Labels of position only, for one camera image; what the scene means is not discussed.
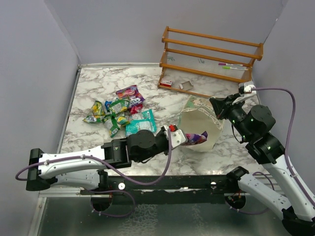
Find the white wall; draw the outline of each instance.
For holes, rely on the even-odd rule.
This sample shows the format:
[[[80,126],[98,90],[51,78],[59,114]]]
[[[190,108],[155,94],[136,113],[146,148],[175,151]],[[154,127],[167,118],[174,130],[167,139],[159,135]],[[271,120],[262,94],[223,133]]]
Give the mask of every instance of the white wall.
[[[287,0],[45,0],[82,63],[159,62],[165,26],[264,42]]]
[[[78,60],[43,0],[2,1],[0,32],[0,229],[23,236],[38,193],[14,176],[30,149],[56,151]]]
[[[262,61],[254,65],[258,87],[283,87],[296,97],[289,155],[299,174],[315,192],[315,1],[289,0],[264,45]],[[285,144],[292,102],[284,92],[259,93],[277,120],[272,133]]]

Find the marble surface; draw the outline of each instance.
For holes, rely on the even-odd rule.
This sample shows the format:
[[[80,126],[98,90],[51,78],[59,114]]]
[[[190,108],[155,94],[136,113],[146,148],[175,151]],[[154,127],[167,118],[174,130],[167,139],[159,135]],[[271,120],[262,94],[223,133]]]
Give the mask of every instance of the marble surface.
[[[161,68],[158,67],[82,68],[61,153],[85,150],[111,141],[103,124],[88,124],[82,119],[95,100],[102,102],[113,100],[116,97],[115,91],[134,84],[146,99],[144,110],[154,111],[158,130],[164,124],[177,124],[180,111],[190,95],[158,89],[160,74]],[[238,90],[236,83],[171,70],[167,70],[165,78],[175,81],[175,84],[191,80],[194,91],[217,97],[225,97]],[[248,100],[243,106],[244,110],[248,111],[257,103],[257,97]],[[115,138],[123,137],[125,137],[124,130],[119,131],[115,136]],[[196,152],[186,147],[175,149],[167,175],[221,175],[240,165],[250,172],[263,171],[244,146],[234,139],[231,124],[226,121],[213,150]],[[165,155],[159,154],[147,164],[133,163],[132,167],[120,170],[127,175],[160,175],[166,160]]]

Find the green marker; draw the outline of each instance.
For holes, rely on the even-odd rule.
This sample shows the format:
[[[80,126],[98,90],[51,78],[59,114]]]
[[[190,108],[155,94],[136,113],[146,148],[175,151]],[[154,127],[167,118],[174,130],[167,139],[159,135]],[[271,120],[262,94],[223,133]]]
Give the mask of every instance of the green marker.
[[[227,70],[230,70],[230,69],[233,69],[233,70],[248,70],[247,68],[244,68],[244,67],[232,67],[232,66],[222,66],[223,69],[227,69]]]

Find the paper bag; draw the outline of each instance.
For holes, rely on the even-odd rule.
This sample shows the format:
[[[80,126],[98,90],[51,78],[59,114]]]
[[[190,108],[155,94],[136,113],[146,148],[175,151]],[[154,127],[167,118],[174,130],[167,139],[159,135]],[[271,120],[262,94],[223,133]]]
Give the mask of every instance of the paper bag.
[[[187,146],[195,151],[210,151],[218,140],[224,120],[218,120],[210,101],[206,98],[190,96],[181,111],[178,127],[188,134],[208,133],[208,140],[202,144]]]

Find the wooden shelf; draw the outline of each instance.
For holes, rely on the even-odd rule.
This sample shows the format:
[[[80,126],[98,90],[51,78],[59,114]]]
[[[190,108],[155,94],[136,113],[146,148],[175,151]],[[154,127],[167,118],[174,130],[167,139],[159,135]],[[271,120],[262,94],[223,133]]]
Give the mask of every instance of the wooden shelf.
[[[183,40],[170,38],[169,32],[190,35],[190,38],[191,36],[196,36],[196,37],[206,38],[206,40],[209,39],[210,41],[219,40],[219,41],[223,41],[225,43],[230,43],[233,45],[241,44],[241,45],[245,45],[243,47],[251,47],[251,52],[253,52],[252,50],[253,47],[255,47],[256,50],[254,53],[240,52],[240,51],[232,50],[230,48],[225,49],[222,47],[214,47],[212,45],[209,46],[209,45],[203,45],[203,44],[199,44],[195,42],[187,42]],[[164,77],[165,70],[168,68],[168,69],[188,72],[192,74],[208,76],[208,77],[212,77],[212,78],[216,78],[220,80],[226,80],[226,81],[231,81],[235,83],[243,83],[243,82],[252,80],[252,66],[255,60],[261,60],[263,56],[262,43],[251,43],[251,42],[235,40],[235,39],[230,39],[230,38],[212,36],[208,34],[195,33],[195,32],[190,32],[190,31],[185,31],[185,30],[180,30],[180,29],[171,29],[169,27],[166,27],[164,30],[164,33],[162,36],[162,42],[165,45],[164,45],[164,52],[162,54],[162,58],[159,64],[160,67],[162,67],[162,74],[158,82],[158,87],[164,88],[164,89],[172,89],[172,90],[204,96],[204,97],[209,97],[209,95],[184,91],[179,88],[170,88],[170,87],[160,86],[160,82]],[[228,55],[236,55],[238,57],[248,58],[248,60],[250,61],[242,62],[242,61],[237,61],[237,60],[231,60],[226,57],[224,58],[224,56],[222,56],[221,58],[221,57],[217,57],[217,55],[215,56],[204,55],[200,53],[189,52],[188,50],[184,51],[184,50],[173,49],[173,48],[169,48],[170,44],[182,45],[182,46],[185,46],[186,48],[198,48],[198,49],[205,50],[208,53],[218,52],[222,55],[226,55],[226,57],[228,57]],[[246,70],[223,69],[223,67],[219,65],[219,62],[225,62],[225,63],[230,63],[230,64],[241,64],[243,65],[243,67],[240,67],[240,68],[244,68]]]

